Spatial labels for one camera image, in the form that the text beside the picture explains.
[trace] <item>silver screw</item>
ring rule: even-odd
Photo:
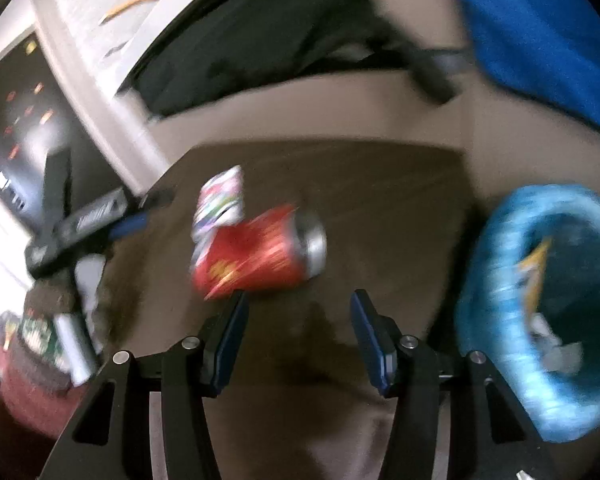
[[[403,335],[400,338],[400,346],[409,350],[413,350],[416,348],[416,346],[418,346],[418,338],[412,335]]]
[[[127,361],[129,361],[129,352],[122,350],[113,355],[113,362],[115,362],[117,365],[123,365]]]
[[[194,336],[186,337],[182,340],[182,347],[185,350],[193,350],[200,346],[200,339]]]
[[[469,359],[476,363],[477,365],[483,365],[487,362],[487,356],[480,352],[479,350],[474,350],[469,354]]]

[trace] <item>blue fabric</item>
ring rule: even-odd
[[[588,0],[462,0],[496,82],[600,126],[600,17]]]
[[[539,310],[564,343],[581,341],[575,376],[547,372],[526,330],[518,263],[551,236]],[[540,435],[566,442],[600,425],[600,198],[580,186],[529,186],[488,221],[456,307],[462,354],[485,352]]]

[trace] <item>trash bag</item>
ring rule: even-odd
[[[538,312],[565,344],[574,374],[548,371],[528,326],[520,262],[550,239]],[[529,186],[488,221],[455,314],[462,354],[485,352],[541,436],[575,440],[600,425],[600,197],[581,186]]]

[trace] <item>brown table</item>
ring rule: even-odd
[[[156,187],[173,205],[124,240],[107,268],[116,346],[137,356],[195,334],[218,309],[192,290],[200,187],[240,164],[246,216],[305,203],[324,222],[327,266],[295,290],[252,296],[230,385],[205,401],[224,480],[376,479],[394,403],[368,384],[349,321],[366,288],[404,332],[427,333],[473,197],[458,153],[387,142],[251,142],[196,148]]]

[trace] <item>red container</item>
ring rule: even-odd
[[[194,254],[192,279],[205,299],[236,288],[297,286],[324,268],[326,236],[317,217],[283,205],[249,222],[221,226]]]

